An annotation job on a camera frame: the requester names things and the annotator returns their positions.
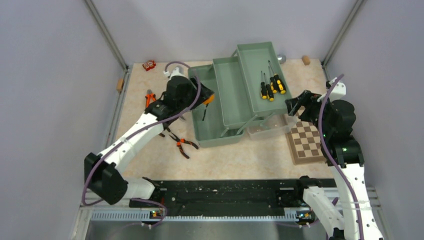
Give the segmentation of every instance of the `gray wall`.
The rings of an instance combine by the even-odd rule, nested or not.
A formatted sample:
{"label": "gray wall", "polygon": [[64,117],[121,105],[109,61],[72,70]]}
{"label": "gray wall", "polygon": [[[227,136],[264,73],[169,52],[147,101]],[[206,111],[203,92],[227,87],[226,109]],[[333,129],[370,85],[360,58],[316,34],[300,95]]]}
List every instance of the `gray wall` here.
{"label": "gray wall", "polygon": [[323,59],[355,0],[94,0],[125,60],[229,57],[272,41],[277,53]]}
{"label": "gray wall", "polygon": [[422,239],[424,15],[422,0],[367,1],[329,64],[345,73],[354,136],[394,239]]}
{"label": "gray wall", "polygon": [[82,0],[0,1],[0,235],[63,240],[123,72]]}

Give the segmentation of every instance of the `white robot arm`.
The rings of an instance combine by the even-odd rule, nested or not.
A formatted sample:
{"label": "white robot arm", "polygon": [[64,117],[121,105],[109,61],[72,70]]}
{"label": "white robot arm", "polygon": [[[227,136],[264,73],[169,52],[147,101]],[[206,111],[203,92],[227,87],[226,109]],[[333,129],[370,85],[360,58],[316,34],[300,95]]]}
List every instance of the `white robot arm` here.
{"label": "white robot arm", "polygon": [[[333,79],[327,83],[327,87],[330,88],[334,83]],[[327,164],[337,185],[343,216],[324,195],[324,190],[317,179],[301,177],[295,192],[313,209],[325,231],[331,236],[330,240],[383,240],[383,235],[374,219],[365,185],[361,147],[351,136],[352,126],[356,120],[355,108],[351,103],[340,100],[345,94],[346,86],[343,83],[336,83],[334,90],[329,93],[330,102],[324,108],[322,131],[332,157],[357,197],[364,239],[360,238],[357,208],[352,194],[341,174],[329,160]],[[293,116],[301,106],[304,106],[305,111],[300,120],[318,127],[319,109],[323,99],[323,96],[305,90],[300,96],[286,100],[289,115]]]}
{"label": "white robot arm", "polygon": [[188,79],[179,71],[174,71],[162,96],[163,99],[152,102],[138,121],[115,143],[99,154],[88,154],[84,159],[88,188],[110,205],[124,197],[151,197],[155,190],[151,182],[143,178],[124,179],[123,172],[136,154],[177,118],[171,117],[187,108],[192,110],[202,103],[209,104],[214,99],[214,92],[201,83],[198,87],[196,79]]}

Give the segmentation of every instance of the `wooden chessboard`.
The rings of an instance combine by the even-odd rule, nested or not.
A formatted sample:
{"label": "wooden chessboard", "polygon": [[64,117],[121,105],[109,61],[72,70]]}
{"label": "wooden chessboard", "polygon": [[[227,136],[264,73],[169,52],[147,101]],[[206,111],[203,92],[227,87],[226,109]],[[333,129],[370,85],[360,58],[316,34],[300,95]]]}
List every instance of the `wooden chessboard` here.
{"label": "wooden chessboard", "polygon": [[299,116],[305,110],[301,107],[296,113],[297,123],[286,134],[290,145],[294,165],[322,163],[326,161],[321,152],[320,133],[310,122],[300,121]]}

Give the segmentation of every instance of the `wooden block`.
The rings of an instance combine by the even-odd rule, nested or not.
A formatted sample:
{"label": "wooden block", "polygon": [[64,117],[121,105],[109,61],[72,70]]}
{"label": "wooden block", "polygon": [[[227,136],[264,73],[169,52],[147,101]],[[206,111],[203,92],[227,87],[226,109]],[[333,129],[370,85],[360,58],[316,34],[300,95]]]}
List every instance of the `wooden block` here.
{"label": "wooden block", "polygon": [[305,66],[308,66],[309,64],[311,64],[311,60],[309,59],[309,57],[308,56],[306,56],[306,55],[304,55],[303,57],[302,57],[302,61],[303,61],[303,64],[305,64]]}
{"label": "wooden block", "polygon": [[118,80],[118,83],[116,84],[116,90],[120,93],[124,89],[124,79],[121,78]]}

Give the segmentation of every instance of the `red small box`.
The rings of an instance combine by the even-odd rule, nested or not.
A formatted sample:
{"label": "red small box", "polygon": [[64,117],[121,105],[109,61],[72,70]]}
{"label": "red small box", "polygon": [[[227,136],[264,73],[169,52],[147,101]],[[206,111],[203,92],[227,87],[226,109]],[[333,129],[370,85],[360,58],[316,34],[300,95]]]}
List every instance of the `red small box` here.
{"label": "red small box", "polygon": [[149,71],[150,69],[154,69],[155,67],[156,67],[156,62],[153,60],[143,63],[143,68],[146,71]]}

